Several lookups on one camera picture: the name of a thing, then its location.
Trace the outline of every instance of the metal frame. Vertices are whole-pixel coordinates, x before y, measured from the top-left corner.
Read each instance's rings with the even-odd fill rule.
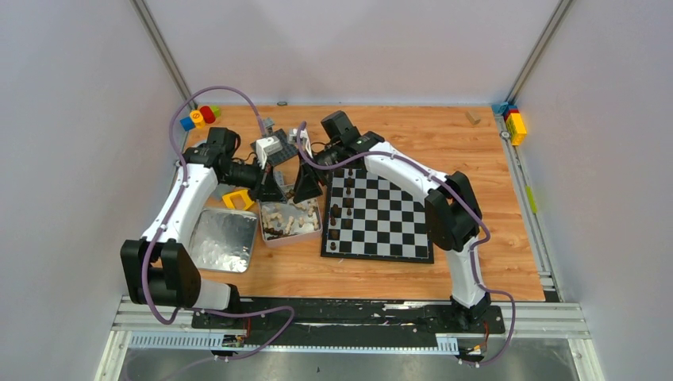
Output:
[[[152,16],[152,13],[149,10],[147,2],[145,2],[145,0],[129,0],[129,1],[131,2],[133,8],[138,13],[140,21],[142,21],[145,30],[147,31],[150,39],[152,40],[152,43],[154,44],[154,47],[156,48],[156,51],[161,56],[161,60],[166,65],[168,74],[170,74],[171,78],[173,78],[173,83],[175,83],[175,86],[178,88],[180,95],[183,96],[183,99],[188,99],[191,96],[191,91],[187,86],[187,81],[183,77],[183,74],[180,72],[178,64],[175,62],[175,59],[173,58],[171,51],[168,49],[168,46],[166,45],[166,41],[163,40],[161,32],[159,31],[159,26],[156,24],[156,21],[154,21],[154,17]],[[190,106],[192,108],[196,108],[196,102],[191,102]]]
[[[544,27],[542,34],[540,34],[540,38],[537,39],[533,50],[530,52],[528,59],[524,63],[524,67],[521,68],[519,75],[517,75],[517,79],[514,81],[512,89],[507,94],[507,102],[511,104],[516,103],[519,93],[521,93],[521,88],[524,86],[526,80],[530,76],[530,73],[533,72],[533,68],[537,64],[537,61],[542,55],[544,49],[547,48],[549,41],[554,36],[554,32],[558,29],[573,1],[574,0],[559,0],[559,3],[556,5],[552,16],[549,18],[547,25]]]

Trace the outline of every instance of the aluminum foil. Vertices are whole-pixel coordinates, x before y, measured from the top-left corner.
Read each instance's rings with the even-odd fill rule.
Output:
[[[204,270],[245,272],[257,234],[257,215],[231,209],[208,208],[198,217],[189,254]]]

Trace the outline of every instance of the black square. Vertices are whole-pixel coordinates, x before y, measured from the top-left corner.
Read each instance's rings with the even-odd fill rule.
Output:
[[[345,252],[346,254],[350,254],[351,251],[352,251],[351,242],[341,241],[339,243],[339,252]]]
[[[413,234],[402,233],[402,243],[403,244],[416,244],[416,239],[413,237]]]
[[[392,244],[390,246],[391,256],[402,256],[402,246],[400,244]]]
[[[416,234],[427,234],[428,229],[425,227],[425,224],[413,224],[413,232]]]
[[[390,211],[389,210],[379,210],[376,212],[378,214],[379,221],[390,221]]]
[[[364,242],[364,232],[353,231],[353,242]]]
[[[373,254],[376,255],[377,252],[376,244],[373,244],[371,242],[365,242],[364,243],[364,253],[365,254]]]
[[[427,258],[428,248],[425,246],[416,246],[416,258]]]
[[[380,244],[389,244],[390,243],[390,233],[388,232],[378,232],[376,233],[376,241]]]
[[[379,228],[379,223],[377,221],[365,221],[364,229],[368,232],[375,232]]]
[[[413,222],[413,212],[402,212],[402,221]]]
[[[354,209],[353,210],[353,218],[357,220],[363,220],[364,219],[364,209]]]
[[[390,232],[391,233],[401,233],[402,232],[402,223],[399,221],[390,222]]]

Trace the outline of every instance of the wood grain surface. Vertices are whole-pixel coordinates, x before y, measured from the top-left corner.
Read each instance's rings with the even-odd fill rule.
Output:
[[[336,110],[345,111],[361,133],[374,131],[400,152],[438,171],[462,171],[469,177],[493,234],[479,248],[484,283],[506,290],[517,300],[544,300],[540,278],[530,249],[517,197],[495,120],[488,107],[397,106],[262,106],[275,128],[289,129],[308,122],[312,142],[327,141],[320,120]],[[465,116],[481,116],[471,125]],[[254,114],[247,106],[224,106],[213,126],[240,134],[237,156],[245,158],[249,144],[260,136]],[[204,140],[207,129],[194,130],[187,144]],[[297,175],[298,159],[277,167],[287,183]],[[319,200],[321,209],[324,199]],[[224,207],[210,200],[208,206]],[[252,211],[257,212],[257,205]],[[204,278],[238,286],[246,296],[324,298],[448,299],[451,275],[442,250],[435,247],[435,264],[405,264],[379,260],[340,260],[320,257],[320,240],[267,248],[261,234],[243,274],[202,271]]]

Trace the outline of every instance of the chessboard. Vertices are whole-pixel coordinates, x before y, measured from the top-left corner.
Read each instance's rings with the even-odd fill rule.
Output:
[[[433,264],[423,204],[364,169],[333,172],[321,256]]]

